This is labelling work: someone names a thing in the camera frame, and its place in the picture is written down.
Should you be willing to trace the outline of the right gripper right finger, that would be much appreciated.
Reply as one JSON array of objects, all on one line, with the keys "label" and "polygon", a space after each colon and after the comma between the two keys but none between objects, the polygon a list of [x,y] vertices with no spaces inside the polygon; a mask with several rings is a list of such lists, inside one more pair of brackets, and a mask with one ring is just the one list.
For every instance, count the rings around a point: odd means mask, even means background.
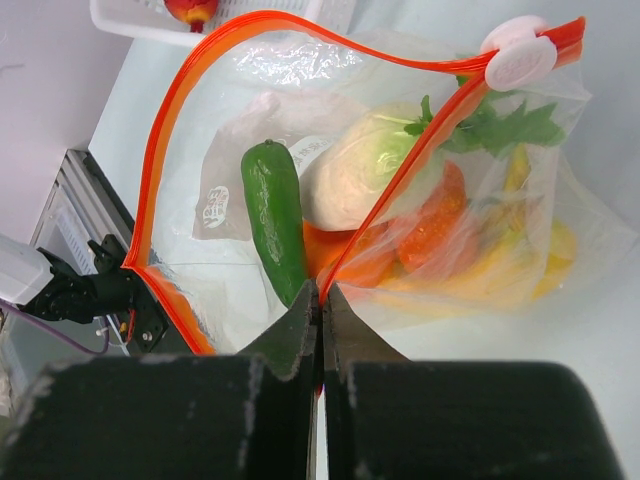
[{"label": "right gripper right finger", "polygon": [[579,377],[552,362],[412,361],[338,287],[322,307],[332,479],[620,479]]}]

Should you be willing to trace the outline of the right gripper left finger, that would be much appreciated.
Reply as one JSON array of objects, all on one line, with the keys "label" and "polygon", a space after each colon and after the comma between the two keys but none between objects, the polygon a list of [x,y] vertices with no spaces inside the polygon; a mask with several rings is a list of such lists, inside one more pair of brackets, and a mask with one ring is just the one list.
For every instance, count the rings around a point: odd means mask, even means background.
[{"label": "right gripper left finger", "polygon": [[312,479],[318,291],[234,355],[56,362],[1,444],[5,479]]}]

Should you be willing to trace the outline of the orange toy tangerine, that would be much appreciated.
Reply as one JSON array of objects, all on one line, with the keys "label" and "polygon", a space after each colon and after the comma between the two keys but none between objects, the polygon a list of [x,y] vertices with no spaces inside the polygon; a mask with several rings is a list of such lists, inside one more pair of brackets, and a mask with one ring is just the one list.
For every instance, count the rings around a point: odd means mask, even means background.
[{"label": "orange toy tangerine", "polygon": [[[341,256],[354,231],[324,231],[303,222],[303,237],[309,273],[317,277]],[[367,229],[356,242],[336,280],[357,287],[378,286],[393,269],[395,250],[387,240],[385,223]]]}]

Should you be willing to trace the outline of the orange toy pumpkin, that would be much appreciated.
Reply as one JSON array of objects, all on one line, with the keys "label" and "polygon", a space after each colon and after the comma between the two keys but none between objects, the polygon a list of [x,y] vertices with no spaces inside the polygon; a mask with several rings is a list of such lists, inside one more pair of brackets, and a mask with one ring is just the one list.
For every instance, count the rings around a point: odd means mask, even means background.
[{"label": "orange toy pumpkin", "polygon": [[448,161],[443,177],[423,206],[390,223],[397,258],[408,273],[448,278],[466,270],[478,255],[478,226],[467,215],[465,180]]}]

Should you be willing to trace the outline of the yellow toy banana bunch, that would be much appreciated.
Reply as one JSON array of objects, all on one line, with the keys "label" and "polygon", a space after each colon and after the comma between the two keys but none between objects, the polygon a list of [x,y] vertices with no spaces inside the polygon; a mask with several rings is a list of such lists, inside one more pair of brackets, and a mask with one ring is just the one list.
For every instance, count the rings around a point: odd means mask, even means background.
[{"label": "yellow toy banana bunch", "polygon": [[525,145],[512,151],[502,199],[490,205],[478,226],[478,255],[466,270],[448,278],[408,273],[399,259],[382,288],[447,298],[450,307],[438,315],[455,314],[461,304],[511,308],[556,289],[572,268],[577,240],[571,229],[540,212],[540,199],[529,193],[531,167]]}]

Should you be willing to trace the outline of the green toy chili pepper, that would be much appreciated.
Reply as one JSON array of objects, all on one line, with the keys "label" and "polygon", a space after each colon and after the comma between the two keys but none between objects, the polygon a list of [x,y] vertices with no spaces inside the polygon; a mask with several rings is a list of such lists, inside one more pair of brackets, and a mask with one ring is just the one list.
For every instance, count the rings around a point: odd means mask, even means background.
[{"label": "green toy chili pepper", "polygon": [[274,292],[289,307],[309,278],[293,158],[267,139],[245,152],[241,178],[254,246]]}]

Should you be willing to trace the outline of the white toy radish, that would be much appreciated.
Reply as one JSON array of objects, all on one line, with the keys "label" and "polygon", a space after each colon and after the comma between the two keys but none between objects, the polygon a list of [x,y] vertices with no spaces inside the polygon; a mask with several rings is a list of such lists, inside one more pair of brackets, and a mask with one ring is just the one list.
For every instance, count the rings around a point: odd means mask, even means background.
[{"label": "white toy radish", "polygon": [[[390,220],[422,206],[443,177],[447,153],[484,150],[498,156],[518,143],[559,144],[564,132],[552,119],[554,110],[552,104],[535,109],[520,104],[508,114],[499,114],[483,100],[436,148],[382,218]],[[324,231],[357,229],[432,118],[427,98],[420,104],[380,105],[362,115],[302,174],[304,219]]]}]

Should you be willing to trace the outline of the clear zip top bag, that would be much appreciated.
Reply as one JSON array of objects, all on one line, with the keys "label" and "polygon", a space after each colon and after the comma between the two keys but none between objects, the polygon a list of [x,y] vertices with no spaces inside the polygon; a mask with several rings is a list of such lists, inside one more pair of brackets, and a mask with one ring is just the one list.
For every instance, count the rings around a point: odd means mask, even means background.
[{"label": "clear zip top bag", "polygon": [[[400,335],[425,354],[460,343],[468,330],[523,321],[544,332],[565,320],[545,313],[569,303],[587,307],[593,286],[606,283],[639,243],[636,229],[578,178],[581,163],[603,165],[607,151],[575,147],[590,100],[580,76],[588,24],[578,18],[553,27],[527,16],[504,23],[475,51],[397,32],[349,39],[292,14],[242,15],[202,38],[174,77],[153,122],[144,155],[136,224],[124,267],[155,294],[196,354],[236,352],[289,307],[277,297],[253,243],[241,159],[271,139],[291,154],[300,179],[310,164],[369,110],[393,102],[429,100],[433,115],[341,256],[313,282],[321,299],[338,287],[351,308],[379,332]],[[518,143],[498,156],[484,150],[447,153],[463,173],[467,210],[482,218],[502,199],[514,148],[529,156],[529,193],[540,212],[574,233],[576,258],[548,294],[511,308],[461,304],[447,298],[393,292],[336,280],[368,228],[410,185],[436,148],[483,100],[499,114],[520,104],[552,104],[563,132],[555,146]]]}]

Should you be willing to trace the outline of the red toy apple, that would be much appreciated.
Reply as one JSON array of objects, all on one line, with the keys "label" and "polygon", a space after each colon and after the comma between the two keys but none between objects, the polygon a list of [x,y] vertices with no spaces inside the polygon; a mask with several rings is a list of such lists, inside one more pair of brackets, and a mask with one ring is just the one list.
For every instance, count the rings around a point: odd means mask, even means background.
[{"label": "red toy apple", "polygon": [[202,33],[204,25],[215,15],[218,0],[165,0],[168,12],[178,21],[187,24],[191,33]]}]

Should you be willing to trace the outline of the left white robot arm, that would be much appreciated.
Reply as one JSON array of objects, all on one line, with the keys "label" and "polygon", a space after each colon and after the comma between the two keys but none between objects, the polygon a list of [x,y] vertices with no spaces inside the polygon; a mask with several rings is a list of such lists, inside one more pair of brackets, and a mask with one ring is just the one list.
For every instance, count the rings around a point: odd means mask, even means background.
[{"label": "left white robot arm", "polygon": [[170,321],[144,282],[122,267],[126,252],[113,234],[98,243],[88,242],[97,271],[81,275],[61,257],[39,247],[48,261],[52,278],[29,301],[18,308],[47,321],[70,320],[86,325],[96,317],[123,314],[127,317],[123,340],[133,341],[143,353],[155,349],[169,330]]}]

